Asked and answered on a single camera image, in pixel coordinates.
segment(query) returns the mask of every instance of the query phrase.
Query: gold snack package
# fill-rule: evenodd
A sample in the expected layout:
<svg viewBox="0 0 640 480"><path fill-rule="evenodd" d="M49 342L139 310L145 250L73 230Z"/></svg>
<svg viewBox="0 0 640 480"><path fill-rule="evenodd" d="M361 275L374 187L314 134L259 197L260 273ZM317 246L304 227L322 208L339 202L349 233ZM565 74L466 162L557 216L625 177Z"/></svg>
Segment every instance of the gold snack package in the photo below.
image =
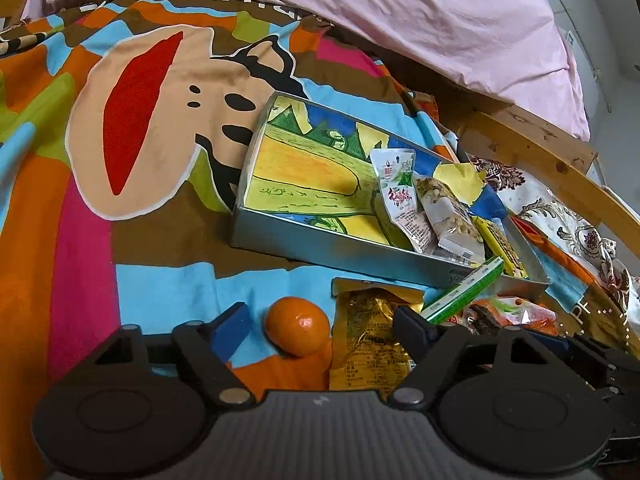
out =
<svg viewBox="0 0 640 480"><path fill-rule="evenodd" d="M375 389L386 398L414 366L393 337L393 313L399 305L420 312L424 292L335 278L332 293L336 305L329 389Z"/></svg>
<svg viewBox="0 0 640 480"><path fill-rule="evenodd" d="M501 256L504 260L504 272L516 278L528 278L529 273L499 227L490 220L485 220L479 216L472 216L471 218L482 239L484 239L493 254Z"/></svg>

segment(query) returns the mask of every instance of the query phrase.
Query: box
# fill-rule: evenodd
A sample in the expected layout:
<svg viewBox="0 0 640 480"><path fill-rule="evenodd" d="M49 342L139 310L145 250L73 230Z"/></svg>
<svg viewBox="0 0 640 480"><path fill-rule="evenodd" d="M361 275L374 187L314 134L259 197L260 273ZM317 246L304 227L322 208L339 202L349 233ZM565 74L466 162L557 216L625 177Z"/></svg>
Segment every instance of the box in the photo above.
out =
<svg viewBox="0 0 640 480"><path fill-rule="evenodd" d="M276 92L242 169L231 245L388 280L436 288L459 283L472 267L415 253L380 214L367 160L373 147L413 148L417 166L449 163L373 124ZM510 219L504 227L530 279L501 275L493 292L535 300L548 278Z"/></svg>

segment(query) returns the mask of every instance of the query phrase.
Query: wooden bed frame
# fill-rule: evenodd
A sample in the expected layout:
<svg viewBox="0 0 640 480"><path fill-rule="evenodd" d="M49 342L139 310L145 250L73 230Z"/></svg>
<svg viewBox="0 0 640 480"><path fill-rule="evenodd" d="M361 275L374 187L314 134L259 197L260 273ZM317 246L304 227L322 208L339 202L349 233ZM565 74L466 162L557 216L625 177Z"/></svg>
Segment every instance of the wooden bed frame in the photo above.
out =
<svg viewBox="0 0 640 480"><path fill-rule="evenodd" d="M20 19L26 1L0 0L5 26ZM520 107L466 90L415 61L336 29L340 37L375 53L404 85L434 95L440 123L458 135L466 152L528 171L592 225L606 225L640 258L640 222L587 178L597 156L587 143Z"/></svg>

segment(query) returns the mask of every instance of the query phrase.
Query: cartoon monkey face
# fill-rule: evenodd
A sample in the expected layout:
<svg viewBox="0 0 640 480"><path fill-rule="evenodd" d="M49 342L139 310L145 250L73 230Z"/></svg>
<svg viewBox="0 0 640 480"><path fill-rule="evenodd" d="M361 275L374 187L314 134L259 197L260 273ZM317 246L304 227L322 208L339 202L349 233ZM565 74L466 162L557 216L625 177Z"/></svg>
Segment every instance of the cartoon monkey face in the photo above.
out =
<svg viewBox="0 0 640 480"><path fill-rule="evenodd" d="M87 205L107 219L169 200L199 152L233 208L257 117L274 91L306 97L276 35L211 55L214 31L163 27L117 43L91 70L69 117L66 150Z"/></svg>

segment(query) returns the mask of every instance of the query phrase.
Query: orange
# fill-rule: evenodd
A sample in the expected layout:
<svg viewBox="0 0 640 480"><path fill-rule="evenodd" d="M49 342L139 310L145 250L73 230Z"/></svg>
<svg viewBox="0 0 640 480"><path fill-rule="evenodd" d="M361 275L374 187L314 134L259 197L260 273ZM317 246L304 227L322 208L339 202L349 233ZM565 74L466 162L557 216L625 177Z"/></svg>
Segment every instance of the orange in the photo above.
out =
<svg viewBox="0 0 640 480"><path fill-rule="evenodd" d="M272 304L264 318L264 331L271 342L298 357L322 349L330 330L328 317L317 305L293 296Z"/></svg>

